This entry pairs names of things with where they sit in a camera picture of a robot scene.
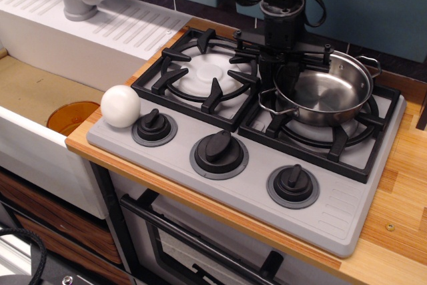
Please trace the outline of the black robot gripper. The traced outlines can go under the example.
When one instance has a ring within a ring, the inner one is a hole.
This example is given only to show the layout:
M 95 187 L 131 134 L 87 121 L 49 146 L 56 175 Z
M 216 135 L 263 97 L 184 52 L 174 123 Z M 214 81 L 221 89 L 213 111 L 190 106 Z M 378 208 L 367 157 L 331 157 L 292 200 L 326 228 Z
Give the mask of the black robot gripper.
M 277 7 L 262 1 L 264 26 L 239 29 L 235 60 L 258 59 L 262 89 L 274 89 L 278 65 L 284 66 L 284 93 L 292 95 L 304 70 L 328 71 L 334 49 L 322 44 L 305 28 L 306 2 L 297 1 L 292 7 Z

